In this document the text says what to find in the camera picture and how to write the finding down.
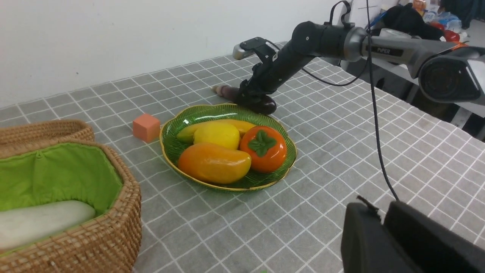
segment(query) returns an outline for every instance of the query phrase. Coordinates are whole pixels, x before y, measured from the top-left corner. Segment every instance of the purple eggplant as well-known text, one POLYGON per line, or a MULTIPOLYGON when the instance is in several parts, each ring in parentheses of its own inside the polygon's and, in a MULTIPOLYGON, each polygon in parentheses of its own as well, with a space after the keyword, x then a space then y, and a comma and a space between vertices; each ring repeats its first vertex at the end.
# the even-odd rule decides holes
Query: purple eggplant
MULTIPOLYGON (((239 88, 238 87, 232 87, 228 85, 218 85, 214 86, 212 90, 219 96, 223 97, 227 100, 230 100, 231 102, 235 102, 239 88)), ((249 104, 249 105, 242 105, 243 107, 258 113, 258 114, 263 114, 263 115, 271 115, 276 111, 276 102, 266 96, 263 95, 261 97, 261 100, 257 103, 254 104, 249 104)))

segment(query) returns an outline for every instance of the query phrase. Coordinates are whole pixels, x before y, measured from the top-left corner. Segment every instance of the gray checkered tablecloth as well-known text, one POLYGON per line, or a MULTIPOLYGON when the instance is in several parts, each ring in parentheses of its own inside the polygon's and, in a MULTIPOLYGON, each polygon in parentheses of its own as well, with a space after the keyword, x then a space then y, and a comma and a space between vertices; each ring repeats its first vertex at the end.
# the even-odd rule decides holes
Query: gray checkered tablecloth
MULTIPOLYGON (((0 127, 58 118, 88 121, 140 182, 143 242, 136 272, 342 272, 345 206, 361 194, 384 211, 370 86, 323 85, 302 73, 274 99, 274 117, 299 150, 289 175, 250 193, 221 193, 173 171, 158 141, 131 135, 149 113, 166 122, 184 108, 225 102, 210 86, 239 85, 256 57, 219 57, 0 109, 0 127)), ((351 75, 316 60, 328 81, 351 75)), ((384 162, 400 198, 485 247, 485 144, 377 90, 384 162)))

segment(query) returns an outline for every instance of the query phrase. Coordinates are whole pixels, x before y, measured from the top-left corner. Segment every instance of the persimmon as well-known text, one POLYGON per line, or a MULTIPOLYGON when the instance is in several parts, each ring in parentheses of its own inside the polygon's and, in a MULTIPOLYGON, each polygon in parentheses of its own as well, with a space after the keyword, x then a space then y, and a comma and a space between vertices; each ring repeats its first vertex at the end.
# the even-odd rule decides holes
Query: persimmon
POLYGON ((251 169, 261 173, 277 170, 285 162, 286 142, 283 136, 268 126, 255 126, 244 134, 239 150, 251 156, 251 169))

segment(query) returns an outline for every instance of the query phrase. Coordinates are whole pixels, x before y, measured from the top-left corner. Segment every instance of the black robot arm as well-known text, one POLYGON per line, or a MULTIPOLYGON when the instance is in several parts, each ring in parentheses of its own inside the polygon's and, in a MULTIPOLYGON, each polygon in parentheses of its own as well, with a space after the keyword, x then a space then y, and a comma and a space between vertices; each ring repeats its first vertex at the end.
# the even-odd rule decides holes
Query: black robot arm
MULTIPOLYGON (((279 51, 256 37, 234 47, 236 60, 256 54, 261 60, 250 79, 241 83, 236 103, 257 103, 273 94, 315 57, 356 62, 368 56, 367 33, 346 23, 336 26, 303 22, 291 40, 279 51)), ((485 105, 485 49, 458 47, 455 43, 372 37, 373 58, 407 66, 412 78, 419 78, 423 93, 437 102, 473 102, 485 105)))

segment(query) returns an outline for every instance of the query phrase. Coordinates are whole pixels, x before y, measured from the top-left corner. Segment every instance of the robotic arm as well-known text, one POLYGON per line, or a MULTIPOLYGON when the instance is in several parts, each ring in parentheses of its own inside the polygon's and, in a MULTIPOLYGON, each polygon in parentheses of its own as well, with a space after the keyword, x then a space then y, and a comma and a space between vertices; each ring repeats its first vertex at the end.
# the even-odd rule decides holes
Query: robotic arm
MULTIPOLYGON (((268 43, 256 37, 234 47, 237 60, 253 54, 261 60, 253 66, 252 77, 241 83, 235 103, 258 109, 267 95, 315 57, 355 62, 368 56, 370 46, 373 58, 406 65, 429 99, 485 105, 484 48, 384 37, 372 37, 369 45, 365 30, 353 24, 312 22, 299 24, 279 51, 268 43)), ((485 273, 484 250, 412 207, 392 202, 381 223, 378 209, 361 200, 365 205, 350 203, 346 209, 341 242, 346 273, 485 273)))
MULTIPOLYGON (((335 26, 303 22, 279 51, 256 37, 234 47, 233 57, 242 60, 256 54, 261 63, 241 83, 235 103, 251 105, 269 95, 315 57, 356 62, 368 55, 367 33, 352 23, 335 26)), ((372 37, 373 58, 407 66, 418 78, 422 92, 436 102, 472 102, 485 105, 485 48, 455 43, 372 37)))

